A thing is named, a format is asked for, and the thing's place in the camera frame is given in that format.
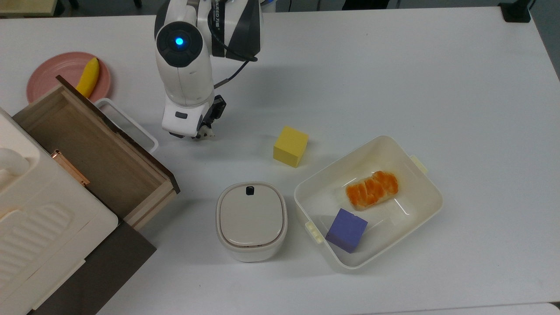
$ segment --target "container lid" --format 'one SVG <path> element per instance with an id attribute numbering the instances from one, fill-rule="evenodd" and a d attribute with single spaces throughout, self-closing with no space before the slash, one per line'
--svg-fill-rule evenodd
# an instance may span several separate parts
<path id="1" fill-rule="evenodd" d="M 237 247 L 272 243 L 284 227 L 281 197 L 266 183 L 243 183 L 227 189 L 218 210 L 224 239 Z"/>

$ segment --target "pink plate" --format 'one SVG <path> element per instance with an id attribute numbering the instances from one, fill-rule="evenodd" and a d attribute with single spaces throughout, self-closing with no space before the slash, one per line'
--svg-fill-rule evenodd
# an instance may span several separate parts
<path id="1" fill-rule="evenodd" d="M 72 86 L 78 85 L 83 69 L 95 56 L 82 52 L 71 52 L 56 55 L 43 62 L 31 75 L 27 82 L 27 101 L 32 103 L 58 84 L 57 75 L 61 75 Z M 107 66 L 99 60 L 99 78 L 90 101 L 95 102 L 107 97 L 111 86 L 111 74 Z"/>

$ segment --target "wooden box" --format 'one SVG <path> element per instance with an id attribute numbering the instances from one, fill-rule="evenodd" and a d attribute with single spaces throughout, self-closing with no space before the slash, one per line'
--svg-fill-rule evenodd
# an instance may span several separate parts
<path id="1" fill-rule="evenodd" d="M 62 77 L 60 84 L 13 116 L 45 150 L 55 150 L 90 183 L 86 186 L 136 230 L 169 203 L 173 174 L 113 124 Z"/>

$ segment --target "black cable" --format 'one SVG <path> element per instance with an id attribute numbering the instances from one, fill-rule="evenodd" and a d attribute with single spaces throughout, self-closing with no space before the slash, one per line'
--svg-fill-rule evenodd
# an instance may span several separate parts
<path id="1" fill-rule="evenodd" d="M 211 18 L 213 16 L 212 12 L 213 12 L 214 8 L 211 8 L 210 11 L 208 12 L 208 28 L 210 29 L 210 34 L 212 34 L 212 37 L 220 44 L 220 46 L 222 46 L 224 49 L 226 49 L 228 52 L 232 53 L 233 55 L 245 60 L 245 61 L 252 61 L 255 62 L 258 59 L 255 56 L 252 57 L 246 57 L 243 56 L 239 53 L 237 53 L 236 51 L 234 51 L 233 49 L 229 48 L 226 44 L 224 44 L 219 38 L 218 35 L 216 35 L 216 32 L 214 30 L 214 27 L 212 27 L 212 23 L 211 23 Z"/>
<path id="2" fill-rule="evenodd" d="M 243 68 L 245 68 L 245 66 L 247 66 L 248 63 L 249 63 L 248 60 L 245 61 L 245 62 L 241 65 L 241 67 L 239 67 L 239 69 L 237 69 L 237 71 L 235 71 L 235 73 L 234 73 L 231 77 L 229 77 L 229 78 L 227 78 L 227 79 L 225 79 L 225 80 L 222 80 L 222 81 L 216 83 L 216 84 L 214 85 L 214 89 L 217 89 L 217 88 L 219 88 L 220 86 L 222 86 L 222 85 L 224 85 L 224 84 L 230 82 L 233 78 L 235 78 L 235 76 L 237 76 L 237 75 L 239 74 L 239 72 L 241 72 L 241 70 L 243 70 Z"/>

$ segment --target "yellow cube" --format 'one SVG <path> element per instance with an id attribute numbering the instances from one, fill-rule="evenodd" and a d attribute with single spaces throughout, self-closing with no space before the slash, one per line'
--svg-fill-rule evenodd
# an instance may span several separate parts
<path id="1" fill-rule="evenodd" d="M 295 130 L 292 127 L 284 126 L 278 140 L 274 144 L 272 157 L 282 163 L 296 168 L 304 155 L 305 147 L 309 136 Z"/>

